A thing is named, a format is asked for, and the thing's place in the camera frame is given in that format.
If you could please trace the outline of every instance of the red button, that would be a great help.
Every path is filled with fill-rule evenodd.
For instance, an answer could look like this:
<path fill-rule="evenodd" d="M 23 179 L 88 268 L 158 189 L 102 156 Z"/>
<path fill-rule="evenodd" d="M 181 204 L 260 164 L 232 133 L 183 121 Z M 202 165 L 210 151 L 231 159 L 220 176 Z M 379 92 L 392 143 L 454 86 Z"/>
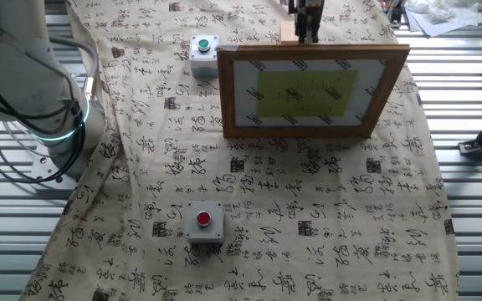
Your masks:
<path fill-rule="evenodd" d="M 197 215 L 198 225 L 206 227 L 211 222 L 211 215 L 207 212 L 199 212 Z"/>

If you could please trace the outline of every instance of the green button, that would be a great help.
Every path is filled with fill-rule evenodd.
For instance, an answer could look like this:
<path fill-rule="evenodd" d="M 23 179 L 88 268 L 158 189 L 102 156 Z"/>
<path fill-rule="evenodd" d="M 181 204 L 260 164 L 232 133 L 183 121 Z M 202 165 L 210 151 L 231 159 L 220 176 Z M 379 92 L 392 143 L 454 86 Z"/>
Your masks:
<path fill-rule="evenodd" d="M 198 42 L 198 46 L 200 46 L 202 48 L 207 48 L 209 46 L 209 42 L 207 40 L 200 40 Z"/>

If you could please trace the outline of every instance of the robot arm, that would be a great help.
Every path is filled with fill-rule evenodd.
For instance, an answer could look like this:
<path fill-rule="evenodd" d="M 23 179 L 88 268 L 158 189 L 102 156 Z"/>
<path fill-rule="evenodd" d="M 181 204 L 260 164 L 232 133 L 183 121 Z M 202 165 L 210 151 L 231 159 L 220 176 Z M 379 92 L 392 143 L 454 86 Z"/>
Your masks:
<path fill-rule="evenodd" d="M 0 0 L 0 120 L 19 121 L 49 148 L 61 171 L 79 177 L 104 132 L 104 119 L 89 102 L 95 74 L 84 93 L 55 58 L 50 40 L 69 42 L 48 36 L 43 0 Z M 26 178 L 11 180 L 47 180 Z"/>
<path fill-rule="evenodd" d="M 295 35 L 299 43 L 317 43 L 317 32 L 323 15 L 325 0 L 294 0 L 288 2 L 288 13 L 295 14 Z"/>

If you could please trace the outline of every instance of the white button box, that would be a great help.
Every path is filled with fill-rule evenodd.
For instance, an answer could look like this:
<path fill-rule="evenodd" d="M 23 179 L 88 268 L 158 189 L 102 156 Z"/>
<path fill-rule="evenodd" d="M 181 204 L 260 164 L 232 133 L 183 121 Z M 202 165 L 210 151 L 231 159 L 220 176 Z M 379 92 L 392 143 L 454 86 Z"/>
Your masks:
<path fill-rule="evenodd" d="M 224 242 L 224 206 L 221 202 L 188 202 L 185 239 L 190 243 Z"/>
<path fill-rule="evenodd" d="M 191 36 L 189 61 L 194 78 L 217 78 L 217 51 L 218 36 L 196 35 Z"/>

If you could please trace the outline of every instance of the beige cloth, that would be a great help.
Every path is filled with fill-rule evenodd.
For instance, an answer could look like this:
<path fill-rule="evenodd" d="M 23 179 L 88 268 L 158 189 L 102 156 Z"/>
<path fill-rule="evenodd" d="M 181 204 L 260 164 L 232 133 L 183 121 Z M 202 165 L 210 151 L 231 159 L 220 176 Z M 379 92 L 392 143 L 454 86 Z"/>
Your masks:
<path fill-rule="evenodd" d="M 100 53 L 106 132 L 23 299 L 457 299 L 449 203 L 408 69 L 371 139 L 225 140 L 218 81 L 191 76 L 187 41 L 276 43 L 285 1 L 68 4 Z M 322 43 L 397 42 L 374 0 L 327 0 L 323 15 Z M 222 247 L 182 236 L 200 200 L 225 204 Z"/>

